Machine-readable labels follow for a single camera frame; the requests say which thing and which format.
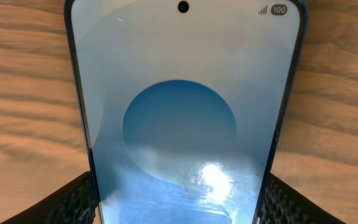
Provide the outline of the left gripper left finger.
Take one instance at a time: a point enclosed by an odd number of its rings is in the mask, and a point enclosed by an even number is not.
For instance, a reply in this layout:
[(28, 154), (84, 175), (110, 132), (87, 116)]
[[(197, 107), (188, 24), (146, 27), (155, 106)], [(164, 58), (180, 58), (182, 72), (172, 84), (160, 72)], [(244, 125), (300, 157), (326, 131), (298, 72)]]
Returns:
[(87, 171), (1, 224), (93, 224), (98, 199)]

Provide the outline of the blue Galaxy smartphone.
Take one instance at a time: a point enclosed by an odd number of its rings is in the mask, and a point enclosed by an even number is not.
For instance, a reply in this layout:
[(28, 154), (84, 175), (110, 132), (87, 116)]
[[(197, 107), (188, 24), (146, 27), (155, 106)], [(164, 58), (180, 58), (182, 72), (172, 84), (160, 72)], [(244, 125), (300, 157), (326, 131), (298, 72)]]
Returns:
[(64, 18), (102, 223), (255, 223), (304, 1), (72, 0)]

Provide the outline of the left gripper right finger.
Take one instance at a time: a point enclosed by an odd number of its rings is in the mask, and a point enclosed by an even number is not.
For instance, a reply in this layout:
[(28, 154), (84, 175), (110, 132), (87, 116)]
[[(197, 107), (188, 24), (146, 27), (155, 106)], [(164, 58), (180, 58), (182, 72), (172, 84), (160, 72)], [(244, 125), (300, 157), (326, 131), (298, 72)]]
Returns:
[(270, 174), (258, 215), (259, 224), (344, 224)]

